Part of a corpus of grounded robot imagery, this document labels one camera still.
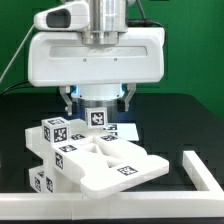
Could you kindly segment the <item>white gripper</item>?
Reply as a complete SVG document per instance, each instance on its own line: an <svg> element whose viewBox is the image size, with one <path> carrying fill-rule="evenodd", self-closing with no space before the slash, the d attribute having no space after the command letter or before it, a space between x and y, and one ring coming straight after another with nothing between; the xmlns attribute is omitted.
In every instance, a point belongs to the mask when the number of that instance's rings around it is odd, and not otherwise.
<svg viewBox="0 0 224 224"><path fill-rule="evenodd" d="M85 45L75 32L40 32L31 41L28 80L36 86L62 86L69 116L77 113L70 87L86 84L158 82L164 75L164 30L130 28L115 45ZM122 84L117 111L127 112L136 84Z"/></svg>

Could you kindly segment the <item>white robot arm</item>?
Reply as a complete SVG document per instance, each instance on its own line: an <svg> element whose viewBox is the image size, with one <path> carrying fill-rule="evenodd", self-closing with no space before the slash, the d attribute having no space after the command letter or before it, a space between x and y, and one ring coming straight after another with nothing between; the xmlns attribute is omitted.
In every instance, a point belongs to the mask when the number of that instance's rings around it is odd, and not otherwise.
<svg viewBox="0 0 224 224"><path fill-rule="evenodd" d="M128 19L134 1L71 0L36 14L29 82L58 87L68 112L78 103L127 111L138 83L164 75L166 31L154 21Z"/></svg>

